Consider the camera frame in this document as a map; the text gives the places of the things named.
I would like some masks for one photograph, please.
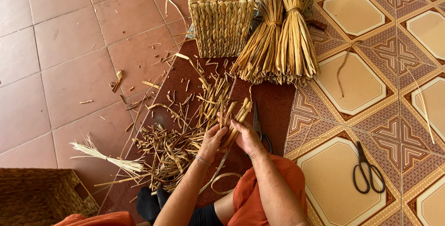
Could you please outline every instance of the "scissor blade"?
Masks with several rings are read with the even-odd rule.
[[[361,146],[361,143],[359,141],[357,141],[357,150],[359,152],[359,161],[362,163],[368,163],[368,160],[364,155],[363,147]]]
[[[261,125],[259,123],[259,117],[258,117],[258,106],[256,104],[256,99],[255,99],[255,105],[254,105],[254,112],[253,112],[253,125],[252,125],[253,129],[258,132],[261,133]]]

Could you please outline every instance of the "woven basket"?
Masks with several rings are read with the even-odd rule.
[[[255,0],[189,0],[201,58],[238,56],[247,41]]]
[[[88,193],[82,200],[74,188]],[[91,216],[99,205],[72,169],[0,168],[0,225],[48,226],[78,213]]]

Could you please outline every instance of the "scissor handle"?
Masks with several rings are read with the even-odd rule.
[[[267,140],[267,143],[269,144],[270,154],[273,154],[272,153],[272,143],[270,142],[269,137],[265,133],[260,133],[259,139],[260,139],[261,143],[263,143],[263,138],[265,138]]]
[[[360,172],[362,173],[362,177],[364,179],[364,181],[366,182],[366,190],[362,191],[359,189],[359,186],[357,186],[357,182],[356,182],[356,168],[359,167]],[[354,186],[356,187],[357,191],[360,192],[361,194],[366,194],[369,192],[369,182],[366,178],[366,175],[363,171],[363,168],[361,166],[361,163],[359,162],[358,165],[354,166],[354,170],[353,170],[353,182],[354,182]]]
[[[377,167],[376,167],[375,165],[368,164],[368,166],[369,166],[369,177],[370,177],[370,179],[371,179],[371,188],[372,188],[375,192],[377,192],[377,193],[383,193],[383,192],[385,191],[385,189],[386,189],[386,184],[385,184],[385,180],[383,179],[383,175],[382,175],[382,173],[379,171],[379,169],[377,169]],[[379,176],[380,176],[380,180],[382,180],[383,187],[382,187],[381,190],[377,190],[377,189],[375,189],[375,187],[374,187],[374,181],[372,180],[371,167],[374,168],[374,171],[375,171],[377,174],[379,174]]]

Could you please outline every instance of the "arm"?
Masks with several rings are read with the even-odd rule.
[[[236,143],[249,155],[258,181],[259,195],[269,224],[272,226],[309,226],[306,215],[291,188],[276,169],[258,134],[247,124],[235,120],[231,125],[240,134]]]
[[[219,129],[219,124],[209,129],[204,134],[204,140],[197,155],[212,163],[215,160],[215,153],[221,138],[227,131],[227,127]],[[209,166],[205,163],[197,159],[193,160],[181,182],[168,198],[167,203],[156,218],[154,226],[186,226],[189,224],[208,168]]]

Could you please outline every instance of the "black scissors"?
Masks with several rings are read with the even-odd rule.
[[[263,142],[263,138],[265,138],[267,140],[267,142],[269,143],[269,148],[270,148],[270,154],[272,154],[272,144],[270,143],[269,138],[267,137],[267,135],[265,133],[261,132],[261,125],[259,123],[259,118],[258,118],[258,106],[256,105],[256,99],[255,99],[255,107],[254,107],[254,111],[253,111],[253,129],[259,133],[259,140],[261,142]],[[247,153],[244,152],[244,155],[246,156],[247,159],[250,159],[249,155],[247,155]]]
[[[359,151],[359,164],[354,166],[354,171],[353,171],[353,182],[354,182],[354,186],[356,187],[356,189],[361,193],[361,194],[366,194],[369,192],[369,187],[371,186],[371,188],[377,192],[377,193],[383,193],[386,189],[386,184],[385,184],[385,180],[383,179],[382,173],[379,171],[379,169],[377,169],[377,167],[375,165],[372,165],[368,162],[368,160],[366,159],[366,156],[364,155],[364,151],[363,148],[360,144],[359,141],[357,141],[357,150]],[[368,172],[369,172],[369,179],[370,181],[367,180],[366,175],[363,171],[363,168],[361,166],[362,163],[367,163],[368,164]],[[365,191],[361,191],[359,189],[359,187],[357,186],[357,182],[356,182],[356,168],[359,167],[360,168],[360,172],[362,173],[363,179],[366,182],[366,190]],[[372,170],[374,169],[374,171],[379,174],[380,176],[380,180],[382,180],[383,183],[383,187],[381,190],[377,190],[374,187],[374,181],[372,179]]]

